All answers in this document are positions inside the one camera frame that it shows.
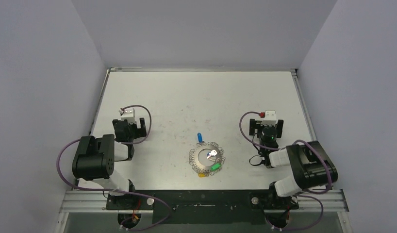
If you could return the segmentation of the key with green tag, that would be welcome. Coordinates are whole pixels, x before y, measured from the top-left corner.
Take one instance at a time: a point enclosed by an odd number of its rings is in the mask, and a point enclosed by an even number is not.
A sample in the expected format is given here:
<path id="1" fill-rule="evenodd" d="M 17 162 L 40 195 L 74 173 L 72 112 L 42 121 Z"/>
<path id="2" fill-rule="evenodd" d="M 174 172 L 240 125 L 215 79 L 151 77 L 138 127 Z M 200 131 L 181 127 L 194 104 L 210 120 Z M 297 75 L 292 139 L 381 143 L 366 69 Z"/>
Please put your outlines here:
<path id="1" fill-rule="evenodd" d="M 220 163 L 216 163 L 216 164 L 211 166 L 210 171 L 218 170 L 220 167 L 221 167 L 221 164 Z"/>

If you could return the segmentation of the metal disc with key rings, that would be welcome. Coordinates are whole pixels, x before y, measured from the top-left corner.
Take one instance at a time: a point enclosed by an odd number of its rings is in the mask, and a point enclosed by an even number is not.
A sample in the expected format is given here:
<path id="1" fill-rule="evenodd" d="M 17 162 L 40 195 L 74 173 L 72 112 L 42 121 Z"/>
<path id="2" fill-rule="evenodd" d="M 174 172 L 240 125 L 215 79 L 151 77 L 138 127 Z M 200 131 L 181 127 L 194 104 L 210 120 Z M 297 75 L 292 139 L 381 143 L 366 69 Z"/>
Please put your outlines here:
<path id="1" fill-rule="evenodd" d="M 207 153 L 216 150 L 217 156 L 207 159 Z M 216 142 L 202 142 L 196 143 L 196 146 L 189 151 L 188 157 L 189 165 L 197 173 L 208 173 L 209 176 L 219 172 L 224 163 L 224 150 Z M 221 167 L 218 170 L 210 171 L 212 165 L 220 163 Z"/>

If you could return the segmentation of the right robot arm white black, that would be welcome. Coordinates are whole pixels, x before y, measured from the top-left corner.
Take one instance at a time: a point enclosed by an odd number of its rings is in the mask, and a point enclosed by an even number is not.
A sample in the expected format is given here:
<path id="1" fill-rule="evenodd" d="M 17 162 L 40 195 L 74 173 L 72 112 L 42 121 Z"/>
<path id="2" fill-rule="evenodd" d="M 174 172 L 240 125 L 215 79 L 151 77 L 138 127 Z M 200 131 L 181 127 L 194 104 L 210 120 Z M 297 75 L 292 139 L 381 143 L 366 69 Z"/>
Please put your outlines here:
<path id="1" fill-rule="evenodd" d="M 249 135 L 259 139 L 257 157 L 261 160 L 252 166 L 266 168 L 288 166 L 290 175 L 270 185 L 273 191 L 267 194 L 267 202 L 273 208 L 286 203 L 286 197 L 301 193 L 310 188 L 324 185 L 331 188 L 338 180 L 338 171 L 318 141 L 303 143 L 298 141 L 279 149 L 277 139 L 282 136 L 284 121 L 279 119 L 274 125 L 265 121 L 250 119 Z"/>

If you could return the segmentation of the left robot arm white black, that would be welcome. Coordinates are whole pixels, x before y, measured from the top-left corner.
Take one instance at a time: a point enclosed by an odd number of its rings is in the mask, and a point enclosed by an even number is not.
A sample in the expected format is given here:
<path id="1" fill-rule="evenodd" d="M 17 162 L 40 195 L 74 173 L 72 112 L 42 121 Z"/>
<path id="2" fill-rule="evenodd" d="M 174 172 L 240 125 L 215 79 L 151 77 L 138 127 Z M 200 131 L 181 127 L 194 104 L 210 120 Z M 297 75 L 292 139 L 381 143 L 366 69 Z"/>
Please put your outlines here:
<path id="1" fill-rule="evenodd" d="M 114 133 L 102 137 L 83 136 L 72 162 L 75 178 L 91 181 L 108 189 L 110 195 L 119 196 L 118 202 L 125 209 L 137 204 L 134 185 L 115 171 L 115 163 L 130 161 L 134 157 L 133 142 L 147 136 L 146 123 L 140 118 L 140 126 L 131 118 L 114 119 Z"/>

